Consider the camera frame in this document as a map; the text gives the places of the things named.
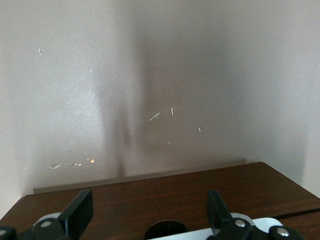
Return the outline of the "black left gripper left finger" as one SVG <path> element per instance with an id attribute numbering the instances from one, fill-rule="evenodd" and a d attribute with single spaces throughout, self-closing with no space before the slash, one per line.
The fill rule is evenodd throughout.
<path id="1" fill-rule="evenodd" d="M 58 217 L 45 217 L 21 233 L 0 227 L 0 240 L 79 240 L 93 214 L 93 192 L 82 190 Z"/>

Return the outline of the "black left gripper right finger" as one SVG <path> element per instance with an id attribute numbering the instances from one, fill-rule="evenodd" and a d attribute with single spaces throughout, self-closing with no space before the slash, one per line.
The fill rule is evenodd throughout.
<path id="1" fill-rule="evenodd" d="M 253 221 L 244 215 L 232 216 L 220 193 L 207 193 L 207 216 L 212 236 L 207 240 L 304 240 L 297 230 L 271 223 L 270 217 Z"/>

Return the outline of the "white metal drawer handle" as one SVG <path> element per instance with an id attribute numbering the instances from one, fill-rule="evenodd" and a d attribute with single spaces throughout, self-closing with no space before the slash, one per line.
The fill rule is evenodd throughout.
<path id="1" fill-rule="evenodd" d="M 283 224 L 279 220 L 271 217 L 256 218 L 256 219 L 253 219 L 252 221 L 254 225 L 264 233 L 269 233 L 269 230 L 271 227 L 283 226 Z M 213 235 L 212 230 L 209 228 L 205 228 L 201 230 L 188 232 L 186 240 L 205 240 L 212 235 Z"/>

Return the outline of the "dark brown wooden cabinet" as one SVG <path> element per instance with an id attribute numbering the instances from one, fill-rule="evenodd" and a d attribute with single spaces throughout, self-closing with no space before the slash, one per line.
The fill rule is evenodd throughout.
<path id="1" fill-rule="evenodd" d="M 93 217 L 79 240 L 144 240 L 162 220 L 210 226 L 208 191 L 252 219 L 320 209 L 320 198 L 263 162 L 91 187 Z"/>

